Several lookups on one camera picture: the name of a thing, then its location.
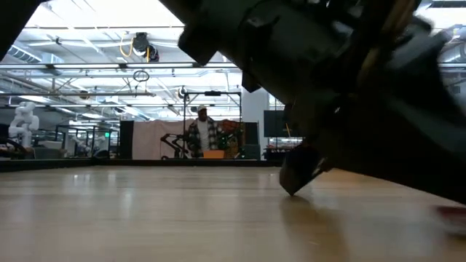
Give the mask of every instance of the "plaid flannel shirt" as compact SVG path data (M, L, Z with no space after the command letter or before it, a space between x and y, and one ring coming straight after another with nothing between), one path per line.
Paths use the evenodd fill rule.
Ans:
M209 148L210 150L218 149L218 134L222 133L223 130L210 117L208 118L208 132L209 132ZM201 149L201 135L199 134L199 129L197 128L197 120L189 125L189 140L188 148L191 150L191 156L194 158L202 157Z

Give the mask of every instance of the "man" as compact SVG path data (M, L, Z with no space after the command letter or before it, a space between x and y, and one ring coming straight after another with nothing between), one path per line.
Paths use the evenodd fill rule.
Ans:
M194 158L203 157L204 151L218 149L218 135L222 133L217 122L207 115L207 108L197 108L198 118L189 125L188 148Z

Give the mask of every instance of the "ceiling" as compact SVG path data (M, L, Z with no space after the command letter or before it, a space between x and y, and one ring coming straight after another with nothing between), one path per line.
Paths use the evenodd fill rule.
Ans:
M422 8L418 16L433 22L434 28L443 29L455 24L466 25L466 11L461 8ZM177 47L183 24L158 1L147 0L54 0L41 4L18 36L15 46L34 57L53 59L59 63L145 63L144 57L130 53L130 43L135 33L146 32L148 40L157 47L160 63L185 63L193 60ZM228 63L221 54L211 62ZM24 63L7 55L2 63ZM154 104L153 107L134 107L129 110L136 119L180 120L183 118L180 88L187 92L241 92L241 73L236 68L151 68L150 78L138 83L133 76L138 69L63 69L60 75L44 71L8 71L16 80L0 80L3 91L15 92L101 92L116 93L83 100L79 97L48 98L51 104L108 103ZM20 84L26 80L32 84ZM121 96L132 92L133 96ZM192 101L197 104L217 105L210 108L210 115L218 119L237 119L240 114L238 95L205 97ZM113 108L72 108L63 114L84 119L83 114L102 115L103 118L119 117ZM195 117L188 108L188 117Z

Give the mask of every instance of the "cable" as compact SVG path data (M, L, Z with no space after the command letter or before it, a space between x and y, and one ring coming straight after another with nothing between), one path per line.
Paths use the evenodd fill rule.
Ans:
M120 43L119 43L119 51L120 51L120 52L122 53L122 55L124 55L125 57L130 57L131 54L133 53L133 42L134 42L134 37L131 38L130 54L127 55L127 54L125 54L125 52L123 52L123 38L125 37L125 34L126 34L126 33L123 34L122 40L121 40Z

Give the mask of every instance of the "pillar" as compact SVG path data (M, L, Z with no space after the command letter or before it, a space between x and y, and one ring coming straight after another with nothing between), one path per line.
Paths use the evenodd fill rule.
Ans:
M267 138L264 137L265 110L269 110L269 93L265 89L261 88L252 93L242 89L242 120L258 123L261 154L267 146Z

